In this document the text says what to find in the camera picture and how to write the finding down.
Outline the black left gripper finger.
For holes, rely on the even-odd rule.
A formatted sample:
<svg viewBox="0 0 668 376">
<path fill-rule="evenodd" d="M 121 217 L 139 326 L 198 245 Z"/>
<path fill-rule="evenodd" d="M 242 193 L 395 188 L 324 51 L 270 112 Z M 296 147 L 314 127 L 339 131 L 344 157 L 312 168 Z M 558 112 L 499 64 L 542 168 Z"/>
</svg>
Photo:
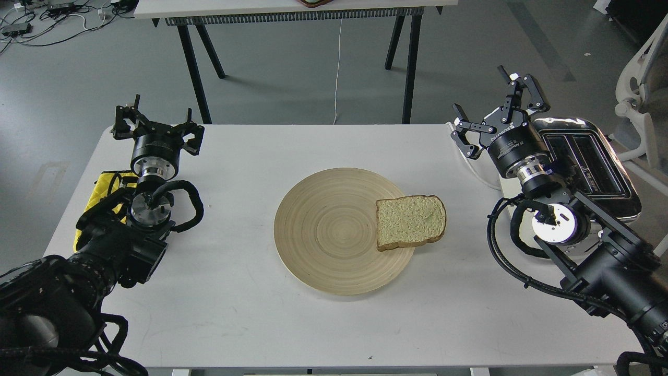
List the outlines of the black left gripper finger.
<svg viewBox="0 0 668 376">
<path fill-rule="evenodd" d="M 152 133 L 149 119 L 139 111 L 141 95 L 131 104 L 115 107 L 115 122 L 111 134 L 115 140 L 137 139 Z"/>
<path fill-rule="evenodd" d="M 188 109 L 186 121 L 173 126 L 173 134 L 182 141 L 181 148 L 187 153 L 198 156 L 203 143 L 205 127 L 193 121 L 193 110 Z"/>
</svg>

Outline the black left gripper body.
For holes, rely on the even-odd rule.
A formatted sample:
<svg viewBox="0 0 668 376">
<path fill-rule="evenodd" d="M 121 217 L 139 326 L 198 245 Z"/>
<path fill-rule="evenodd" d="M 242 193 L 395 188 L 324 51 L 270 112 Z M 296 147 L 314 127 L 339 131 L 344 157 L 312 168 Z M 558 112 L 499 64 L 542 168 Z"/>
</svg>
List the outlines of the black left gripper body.
<svg viewBox="0 0 668 376">
<path fill-rule="evenodd" d="M 174 178 L 179 171 L 182 135 L 169 125 L 135 128 L 130 168 L 139 177 Z"/>
</svg>

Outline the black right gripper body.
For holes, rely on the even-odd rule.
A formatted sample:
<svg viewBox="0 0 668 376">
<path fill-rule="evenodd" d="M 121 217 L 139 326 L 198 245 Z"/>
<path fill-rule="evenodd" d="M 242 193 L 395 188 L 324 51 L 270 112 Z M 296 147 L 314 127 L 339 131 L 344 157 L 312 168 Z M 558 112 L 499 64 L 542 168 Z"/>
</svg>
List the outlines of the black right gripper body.
<svg viewBox="0 0 668 376">
<path fill-rule="evenodd" d="M 547 167 L 551 163 L 548 147 L 530 126 L 524 110 L 499 107 L 486 116 L 486 124 L 498 131 L 487 153 L 503 178 L 517 178 L 520 183 L 558 183 Z"/>
</svg>

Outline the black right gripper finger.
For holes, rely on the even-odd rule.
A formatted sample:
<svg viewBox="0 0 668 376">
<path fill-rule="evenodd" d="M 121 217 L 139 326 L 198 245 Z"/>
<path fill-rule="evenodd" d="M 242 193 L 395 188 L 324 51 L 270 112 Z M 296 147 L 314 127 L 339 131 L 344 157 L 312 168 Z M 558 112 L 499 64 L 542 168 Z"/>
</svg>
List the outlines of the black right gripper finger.
<svg viewBox="0 0 668 376">
<path fill-rule="evenodd" d="M 528 122 L 533 114 L 551 109 L 541 84 L 531 74 L 509 74 L 504 66 L 497 67 L 509 86 L 509 94 L 501 105 L 501 122 L 510 124 Z"/>
<path fill-rule="evenodd" d="M 477 160 L 498 133 L 498 128 L 486 122 L 471 122 L 459 104 L 453 104 L 452 107 L 456 118 L 451 138 L 464 157 Z"/>
</svg>

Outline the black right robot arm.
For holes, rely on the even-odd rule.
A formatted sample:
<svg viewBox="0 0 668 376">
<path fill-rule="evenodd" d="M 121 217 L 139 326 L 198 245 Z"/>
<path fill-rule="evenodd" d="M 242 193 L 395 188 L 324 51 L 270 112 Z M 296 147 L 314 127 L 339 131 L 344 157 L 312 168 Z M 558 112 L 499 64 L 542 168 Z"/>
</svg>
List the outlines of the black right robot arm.
<svg viewBox="0 0 668 376">
<path fill-rule="evenodd" d="M 503 197 L 487 217 L 487 244 L 496 262 L 525 288 L 575 302 L 588 315 L 614 315 L 634 333 L 640 352 L 616 361 L 618 375 L 635 362 L 651 375 L 666 375 L 666 285 L 653 246 L 628 226 L 641 202 L 628 173 L 599 129 L 580 117 L 536 117 L 550 109 L 530 74 L 499 73 L 503 104 L 481 121 L 453 105 L 451 138 L 463 157 L 483 152 L 501 180 L 519 193 Z M 496 223 L 513 206 L 510 238 L 525 255 L 551 261 L 563 274 L 558 286 L 521 271 L 499 247 Z"/>
</svg>

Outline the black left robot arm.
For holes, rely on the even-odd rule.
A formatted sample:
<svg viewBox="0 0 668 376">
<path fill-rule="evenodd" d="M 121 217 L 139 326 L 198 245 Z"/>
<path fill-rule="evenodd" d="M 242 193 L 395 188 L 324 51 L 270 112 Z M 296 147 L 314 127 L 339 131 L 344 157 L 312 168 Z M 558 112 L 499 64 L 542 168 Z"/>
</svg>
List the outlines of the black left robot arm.
<svg viewBox="0 0 668 376">
<path fill-rule="evenodd" d="M 150 280 L 170 233 L 199 224 L 197 188 L 177 180 L 181 151 L 198 155 L 205 132 L 187 114 L 177 125 L 150 121 L 139 102 L 115 109 L 112 136 L 132 139 L 133 178 L 117 174 L 107 195 L 79 217 L 73 255 L 45 257 L 2 274 L 2 375 L 55 375 L 66 368 L 147 375 L 120 355 L 128 323 L 102 311 L 120 285 Z"/>
</svg>

